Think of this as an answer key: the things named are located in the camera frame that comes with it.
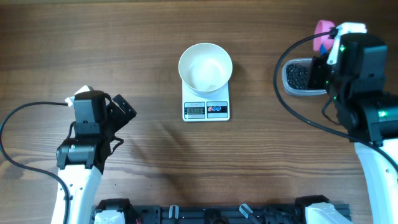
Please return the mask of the pink scoop blue handle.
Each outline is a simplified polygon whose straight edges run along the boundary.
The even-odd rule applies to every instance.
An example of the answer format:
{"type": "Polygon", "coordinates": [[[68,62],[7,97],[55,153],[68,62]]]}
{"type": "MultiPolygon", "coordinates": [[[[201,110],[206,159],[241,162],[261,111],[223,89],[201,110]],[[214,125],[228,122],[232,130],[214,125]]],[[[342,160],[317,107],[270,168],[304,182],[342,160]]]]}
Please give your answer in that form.
{"type": "MultiPolygon", "coordinates": [[[[327,20],[318,21],[314,34],[321,34],[324,32],[329,32],[335,27],[334,22],[327,20]]],[[[334,39],[329,38],[329,35],[323,35],[317,37],[313,40],[313,50],[319,52],[320,55],[328,53],[331,50],[334,43],[334,39]]]]}

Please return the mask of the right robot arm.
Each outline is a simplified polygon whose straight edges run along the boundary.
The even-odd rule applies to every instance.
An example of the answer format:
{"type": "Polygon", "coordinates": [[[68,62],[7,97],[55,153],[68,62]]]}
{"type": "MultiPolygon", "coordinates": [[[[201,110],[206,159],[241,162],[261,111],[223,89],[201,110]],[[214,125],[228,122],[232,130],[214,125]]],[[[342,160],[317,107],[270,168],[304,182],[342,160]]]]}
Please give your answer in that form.
{"type": "Polygon", "coordinates": [[[387,45],[348,33],[335,40],[337,58],[314,57],[307,85],[324,89],[363,167],[374,223],[397,223],[397,96],[384,91],[387,45]]]}

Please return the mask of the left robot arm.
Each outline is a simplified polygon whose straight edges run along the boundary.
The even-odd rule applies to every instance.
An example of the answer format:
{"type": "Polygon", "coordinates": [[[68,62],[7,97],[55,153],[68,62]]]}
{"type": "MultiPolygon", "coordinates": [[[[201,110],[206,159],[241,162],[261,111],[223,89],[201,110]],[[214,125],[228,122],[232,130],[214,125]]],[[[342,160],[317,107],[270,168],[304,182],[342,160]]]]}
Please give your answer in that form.
{"type": "Polygon", "coordinates": [[[123,144],[116,132],[136,117],[134,108],[121,96],[114,98],[87,86],[65,100],[73,107],[75,121],[56,151],[61,184],[52,223],[89,223],[106,159],[113,154],[111,142],[123,144]]]}

